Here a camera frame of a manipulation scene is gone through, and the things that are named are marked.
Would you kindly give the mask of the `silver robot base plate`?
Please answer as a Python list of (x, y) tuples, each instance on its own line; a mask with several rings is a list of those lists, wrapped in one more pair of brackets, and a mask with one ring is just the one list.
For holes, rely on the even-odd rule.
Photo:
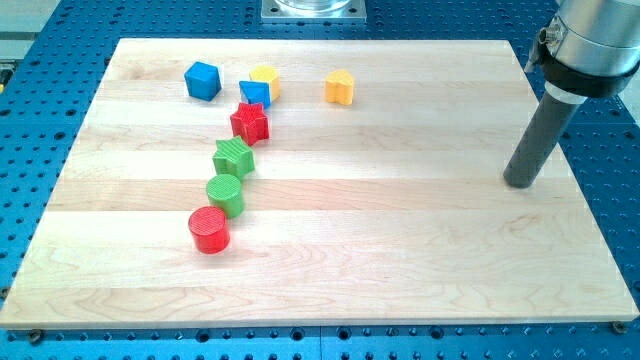
[(365, 0), (262, 0), (260, 13), (269, 23), (367, 18)]

